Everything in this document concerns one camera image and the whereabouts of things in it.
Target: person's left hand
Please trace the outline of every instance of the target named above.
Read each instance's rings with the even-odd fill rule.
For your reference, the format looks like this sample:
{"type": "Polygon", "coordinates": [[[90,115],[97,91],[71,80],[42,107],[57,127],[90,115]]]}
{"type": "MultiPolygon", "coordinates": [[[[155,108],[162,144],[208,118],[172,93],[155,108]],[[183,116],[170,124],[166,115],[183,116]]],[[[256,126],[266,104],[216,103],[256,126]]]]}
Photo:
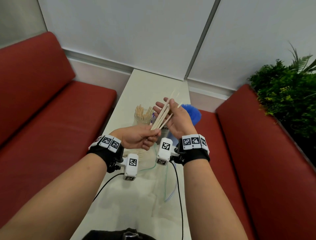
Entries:
{"type": "Polygon", "coordinates": [[[136,125],[119,128],[111,132],[110,135],[121,140],[122,146],[126,149],[142,148],[148,151],[161,135],[159,129],[150,130],[151,127],[148,125],[136,125]]]}

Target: hand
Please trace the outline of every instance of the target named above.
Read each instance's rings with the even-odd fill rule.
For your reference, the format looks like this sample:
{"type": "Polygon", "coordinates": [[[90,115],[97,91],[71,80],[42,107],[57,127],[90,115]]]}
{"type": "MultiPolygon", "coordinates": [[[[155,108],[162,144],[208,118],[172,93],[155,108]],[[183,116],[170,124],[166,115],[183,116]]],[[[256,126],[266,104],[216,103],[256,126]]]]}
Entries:
{"type": "Polygon", "coordinates": [[[126,149],[142,148],[148,151],[161,135],[159,129],[150,129],[151,126],[148,125],[137,125],[116,129],[110,135],[121,140],[122,146],[126,149]]]}
{"type": "MultiPolygon", "coordinates": [[[[161,112],[164,104],[160,102],[156,102],[156,105],[159,107],[153,107],[154,111],[156,111],[155,116],[158,117],[158,114],[161,112]]],[[[182,138],[184,135],[197,134],[195,130],[191,118],[188,112],[183,108],[179,107],[178,104],[174,101],[174,99],[170,99],[169,101],[170,110],[173,113],[171,119],[167,122],[167,127],[170,132],[177,138],[182,138]]]]}

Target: qr code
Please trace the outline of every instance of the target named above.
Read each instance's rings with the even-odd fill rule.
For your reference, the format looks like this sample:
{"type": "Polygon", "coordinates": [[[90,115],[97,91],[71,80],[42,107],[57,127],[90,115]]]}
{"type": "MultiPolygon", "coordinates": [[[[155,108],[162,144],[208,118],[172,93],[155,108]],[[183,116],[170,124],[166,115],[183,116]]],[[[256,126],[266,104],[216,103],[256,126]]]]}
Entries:
{"type": "Polygon", "coordinates": [[[169,150],[170,149],[170,144],[168,144],[166,142],[163,142],[162,143],[162,149],[169,150]]]}
{"type": "Polygon", "coordinates": [[[125,180],[127,181],[133,181],[135,177],[126,177],[125,180]]]}
{"type": "Polygon", "coordinates": [[[200,139],[198,137],[191,137],[192,144],[200,144],[200,139]]]}
{"type": "Polygon", "coordinates": [[[98,142],[102,136],[98,137],[94,142],[98,142]]]}
{"type": "Polygon", "coordinates": [[[203,145],[207,146],[206,145],[206,141],[203,138],[201,138],[201,142],[202,142],[203,145]]]}
{"type": "Polygon", "coordinates": [[[114,147],[117,149],[119,147],[119,143],[113,140],[111,143],[111,147],[114,147]]]}
{"type": "Polygon", "coordinates": [[[191,139],[189,139],[189,138],[185,138],[185,139],[183,139],[183,145],[191,145],[191,139]]]}
{"type": "Polygon", "coordinates": [[[137,166],[137,159],[130,158],[130,165],[137,166]]]}
{"type": "Polygon", "coordinates": [[[161,160],[161,159],[158,159],[157,163],[158,163],[158,164],[162,164],[162,165],[165,165],[165,164],[166,164],[166,161],[164,161],[164,160],[161,160]]]}
{"type": "Polygon", "coordinates": [[[108,137],[104,137],[102,142],[104,142],[105,144],[110,144],[112,139],[108,138],[108,137]]]}

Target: blue fluffy duster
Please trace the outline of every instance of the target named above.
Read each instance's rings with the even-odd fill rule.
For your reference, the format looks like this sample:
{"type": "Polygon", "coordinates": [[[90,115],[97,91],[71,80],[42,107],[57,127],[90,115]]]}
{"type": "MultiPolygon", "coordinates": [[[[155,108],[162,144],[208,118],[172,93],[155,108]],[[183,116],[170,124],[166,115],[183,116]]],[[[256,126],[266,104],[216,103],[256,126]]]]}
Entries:
{"type": "Polygon", "coordinates": [[[201,120],[202,114],[197,108],[191,106],[190,104],[182,104],[181,107],[189,113],[194,126],[201,120]]]}

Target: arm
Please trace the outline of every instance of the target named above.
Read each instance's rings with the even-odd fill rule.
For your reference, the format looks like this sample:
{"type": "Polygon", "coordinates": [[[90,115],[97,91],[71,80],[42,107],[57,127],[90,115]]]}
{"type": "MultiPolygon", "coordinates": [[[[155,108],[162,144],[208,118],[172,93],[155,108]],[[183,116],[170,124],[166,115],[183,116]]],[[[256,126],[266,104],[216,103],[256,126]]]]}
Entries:
{"type": "MultiPolygon", "coordinates": [[[[167,127],[171,133],[177,139],[184,135],[196,134],[186,110],[182,107],[177,108],[178,104],[173,99],[169,104],[173,117],[167,123],[167,127]]],[[[154,107],[154,110],[160,113],[160,108],[154,107]]],[[[190,161],[184,165],[183,172],[185,203],[192,239],[248,239],[208,161],[205,159],[190,161]]]]}
{"type": "MultiPolygon", "coordinates": [[[[124,148],[149,150],[160,131],[151,126],[117,129],[124,148]]],[[[89,210],[106,174],[102,158],[90,153],[32,197],[0,229],[0,239],[70,239],[89,210]]]]}

